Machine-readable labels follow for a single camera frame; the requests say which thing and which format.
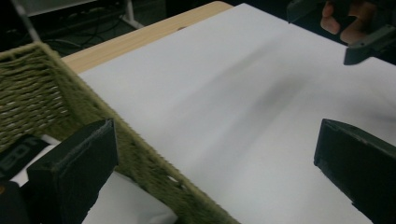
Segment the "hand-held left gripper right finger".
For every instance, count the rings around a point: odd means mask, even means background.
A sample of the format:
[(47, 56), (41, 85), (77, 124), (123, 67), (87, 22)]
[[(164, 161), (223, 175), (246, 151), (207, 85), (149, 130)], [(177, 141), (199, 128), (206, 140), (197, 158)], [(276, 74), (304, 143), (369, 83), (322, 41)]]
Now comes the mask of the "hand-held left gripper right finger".
[(396, 224), (396, 147), (344, 122), (321, 122), (314, 164), (374, 224)]

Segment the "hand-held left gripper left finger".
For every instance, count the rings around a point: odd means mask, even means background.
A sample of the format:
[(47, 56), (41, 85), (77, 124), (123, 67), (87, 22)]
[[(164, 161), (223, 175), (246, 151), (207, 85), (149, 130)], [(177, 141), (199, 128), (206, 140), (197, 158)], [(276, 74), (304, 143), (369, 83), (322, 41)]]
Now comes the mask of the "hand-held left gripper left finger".
[(27, 168), (39, 224), (81, 224), (118, 164), (113, 119), (91, 123)]

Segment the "green woven basket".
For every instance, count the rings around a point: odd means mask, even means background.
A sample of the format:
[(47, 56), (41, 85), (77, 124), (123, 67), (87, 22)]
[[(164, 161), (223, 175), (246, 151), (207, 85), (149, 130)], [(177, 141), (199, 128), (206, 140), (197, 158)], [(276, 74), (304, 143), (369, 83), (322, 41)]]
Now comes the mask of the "green woven basket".
[(100, 119), (114, 119), (116, 171), (177, 215), (177, 224), (239, 224), (147, 144), (48, 45), (0, 52), (0, 153), (29, 133), (64, 140)]

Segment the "white underwear with black waistband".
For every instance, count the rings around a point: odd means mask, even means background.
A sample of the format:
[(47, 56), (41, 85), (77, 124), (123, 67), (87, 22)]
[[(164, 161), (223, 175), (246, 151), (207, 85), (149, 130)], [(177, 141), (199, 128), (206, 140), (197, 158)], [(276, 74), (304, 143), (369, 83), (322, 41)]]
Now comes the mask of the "white underwear with black waistband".
[[(47, 135), (27, 134), (0, 152), (0, 224), (43, 224), (34, 220), (22, 188), (28, 183), (27, 167), (59, 144)], [(139, 189), (128, 177), (114, 172), (78, 224), (174, 224), (176, 221), (177, 215), (169, 207)]]

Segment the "white table cover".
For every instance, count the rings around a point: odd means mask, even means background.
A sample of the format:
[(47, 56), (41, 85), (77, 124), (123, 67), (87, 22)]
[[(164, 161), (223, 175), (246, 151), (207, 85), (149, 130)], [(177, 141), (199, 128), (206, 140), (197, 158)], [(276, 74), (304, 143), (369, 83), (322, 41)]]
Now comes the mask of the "white table cover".
[(372, 224), (314, 164), (320, 123), (396, 145), (396, 65), (246, 4), (83, 79), (241, 224)]

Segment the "thin metal stand pole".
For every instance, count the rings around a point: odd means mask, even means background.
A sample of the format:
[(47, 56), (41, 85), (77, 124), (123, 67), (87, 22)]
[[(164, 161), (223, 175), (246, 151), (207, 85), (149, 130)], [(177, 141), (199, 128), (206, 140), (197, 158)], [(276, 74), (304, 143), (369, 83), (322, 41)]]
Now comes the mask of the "thin metal stand pole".
[(27, 12), (25, 11), (23, 5), (19, 0), (10, 0), (12, 5), (14, 6), (17, 14), (19, 15), (24, 27), (26, 28), (29, 36), (32, 38), (34, 42), (40, 42), (41, 38), (37, 33), (35, 27), (33, 26), (31, 20), (29, 19)]

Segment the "white panel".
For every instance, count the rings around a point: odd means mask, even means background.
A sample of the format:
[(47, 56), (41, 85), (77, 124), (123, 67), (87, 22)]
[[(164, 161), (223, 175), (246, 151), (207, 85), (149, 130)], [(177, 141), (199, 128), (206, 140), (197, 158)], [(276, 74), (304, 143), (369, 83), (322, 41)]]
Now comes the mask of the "white panel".
[(36, 16), (55, 10), (75, 7), (95, 0), (18, 0), (28, 16)]

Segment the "white stand leg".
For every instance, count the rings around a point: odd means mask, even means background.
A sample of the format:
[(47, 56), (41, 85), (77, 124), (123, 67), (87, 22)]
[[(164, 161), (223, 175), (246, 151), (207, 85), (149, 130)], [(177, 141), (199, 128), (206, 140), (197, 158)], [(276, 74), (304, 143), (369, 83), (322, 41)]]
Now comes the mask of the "white stand leg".
[(143, 24), (138, 22), (134, 18), (134, 5), (132, 0), (123, 0), (124, 14), (121, 19), (135, 29), (141, 29), (144, 27)]

